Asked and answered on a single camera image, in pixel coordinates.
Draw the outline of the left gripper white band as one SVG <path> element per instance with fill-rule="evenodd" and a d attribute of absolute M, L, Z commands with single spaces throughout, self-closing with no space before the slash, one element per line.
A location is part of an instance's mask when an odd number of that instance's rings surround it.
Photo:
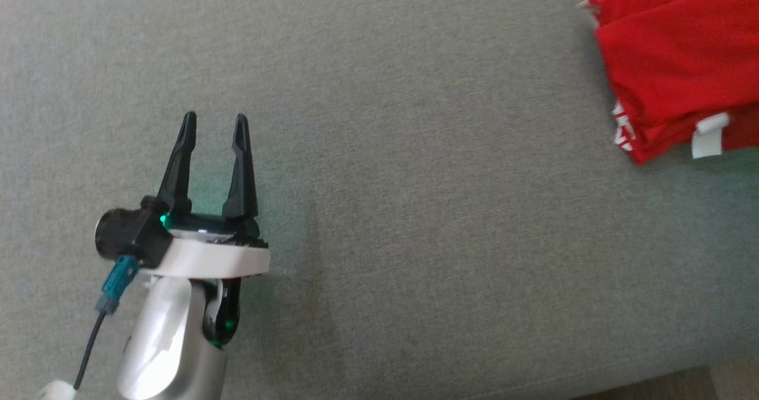
<path fill-rule="evenodd" d="M 160 277 L 237 279 L 269 271 L 271 252 L 260 239 L 254 159 L 247 117 L 235 120 L 231 149 L 235 152 L 228 197 L 222 216 L 190 214 L 190 161 L 196 146 L 197 114 L 184 115 L 157 197 L 167 206 L 163 227 L 173 236 L 157 268 Z"/>

